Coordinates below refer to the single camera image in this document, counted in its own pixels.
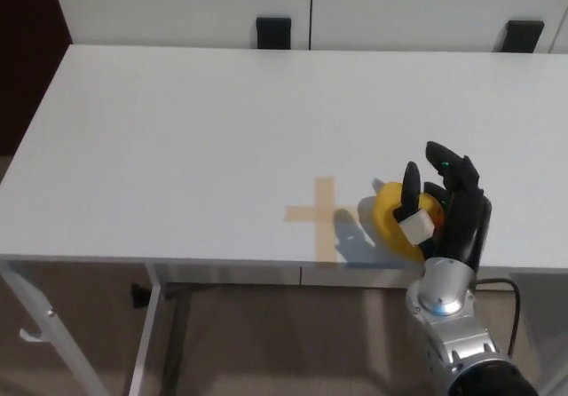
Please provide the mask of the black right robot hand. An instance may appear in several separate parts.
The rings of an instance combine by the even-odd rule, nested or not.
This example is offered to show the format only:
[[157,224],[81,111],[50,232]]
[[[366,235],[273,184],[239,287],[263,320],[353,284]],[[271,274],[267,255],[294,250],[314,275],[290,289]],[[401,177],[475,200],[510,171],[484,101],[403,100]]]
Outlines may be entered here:
[[[425,156],[443,185],[421,183],[415,162],[409,162],[401,187],[400,205],[392,212],[406,240],[422,257],[459,261],[473,271],[479,267],[492,214],[492,204],[479,186],[479,174],[467,155],[430,141]],[[441,207],[443,222],[438,230],[420,196],[431,196]]]

